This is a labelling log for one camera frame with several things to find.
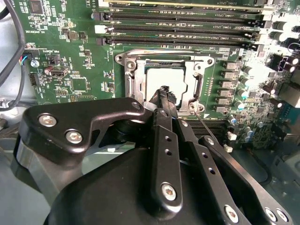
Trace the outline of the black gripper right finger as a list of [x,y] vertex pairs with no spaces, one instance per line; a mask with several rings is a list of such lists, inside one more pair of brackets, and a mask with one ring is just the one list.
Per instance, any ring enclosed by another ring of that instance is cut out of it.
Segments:
[[288,212],[212,137],[175,118],[183,209],[172,225],[291,225]]

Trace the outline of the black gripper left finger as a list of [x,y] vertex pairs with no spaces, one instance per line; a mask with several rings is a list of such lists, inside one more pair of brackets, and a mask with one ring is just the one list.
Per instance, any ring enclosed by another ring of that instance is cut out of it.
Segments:
[[39,105],[26,110],[14,155],[50,206],[70,183],[133,149],[151,153],[150,196],[156,216],[169,220],[182,209],[176,98],[168,87],[150,100],[150,111],[136,100]]

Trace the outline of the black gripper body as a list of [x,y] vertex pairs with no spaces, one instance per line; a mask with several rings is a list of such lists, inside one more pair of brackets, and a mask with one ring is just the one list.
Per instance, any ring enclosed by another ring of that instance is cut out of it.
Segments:
[[133,149],[67,185],[46,219],[48,225],[218,225],[201,175],[181,164],[183,206],[169,220],[156,216],[150,196],[151,153]]

